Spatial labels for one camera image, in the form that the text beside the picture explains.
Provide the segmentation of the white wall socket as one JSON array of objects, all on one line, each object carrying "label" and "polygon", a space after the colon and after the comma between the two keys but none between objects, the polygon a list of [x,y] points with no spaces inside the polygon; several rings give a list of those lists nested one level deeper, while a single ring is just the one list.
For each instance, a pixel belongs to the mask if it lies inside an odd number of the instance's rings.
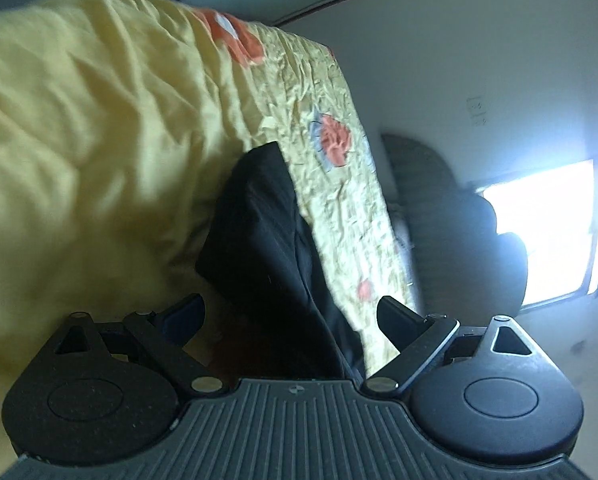
[{"label": "white wall socket", "polygon": [[471,117],[480,116],[485,113],[485,106],[481,96],[473,96],[466,100],[467,112]]}]

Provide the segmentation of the yellow floral bedspread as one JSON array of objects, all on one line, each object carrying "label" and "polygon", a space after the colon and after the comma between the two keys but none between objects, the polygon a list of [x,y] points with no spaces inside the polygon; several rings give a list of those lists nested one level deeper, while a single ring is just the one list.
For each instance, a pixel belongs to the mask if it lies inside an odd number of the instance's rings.
[{"label": "yellow floral bedspread", "polygon": [[[241,155],[275,142],[335,303],[376,372],[379,298],[409,301],[387,206],[327,47],[171,0],[39,0],[0,12],[0,411],[64,317],[190,292]],[[0,474],[15,461],[0,413]]]}]

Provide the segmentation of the dark scalloped headboard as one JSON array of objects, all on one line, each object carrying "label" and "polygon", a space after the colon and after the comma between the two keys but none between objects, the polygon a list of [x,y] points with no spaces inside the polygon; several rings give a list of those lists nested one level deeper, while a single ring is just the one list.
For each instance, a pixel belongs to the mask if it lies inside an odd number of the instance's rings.
[{"label": "dark scalloped headboard", "polygon": [[392,218],[405,224],[424,311],[465,325],[516,316],[529,274],[522,239],[497,232],[490,202],[462,188],[433,148],[392,133],[381,140],[397,189]]}]

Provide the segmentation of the black pants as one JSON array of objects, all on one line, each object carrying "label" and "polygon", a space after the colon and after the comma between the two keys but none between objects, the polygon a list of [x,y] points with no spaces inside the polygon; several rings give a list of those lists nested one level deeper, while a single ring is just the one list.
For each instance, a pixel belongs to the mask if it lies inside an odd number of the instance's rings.
[{"label": "black pants", "polygon": [[220,295],[221,361],[234,376],[363,380],[361,337],[331,296],[277,144],[237,162],[196,271]]}]

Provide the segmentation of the bright window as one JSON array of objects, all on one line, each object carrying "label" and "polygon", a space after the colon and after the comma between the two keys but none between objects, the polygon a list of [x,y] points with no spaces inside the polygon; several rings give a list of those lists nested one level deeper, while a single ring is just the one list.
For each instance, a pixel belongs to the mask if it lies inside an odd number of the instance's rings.
[{"label": "bright window", "polygon": [[598,157],[477,189],[526,246],[523,307],[598,291]]}]

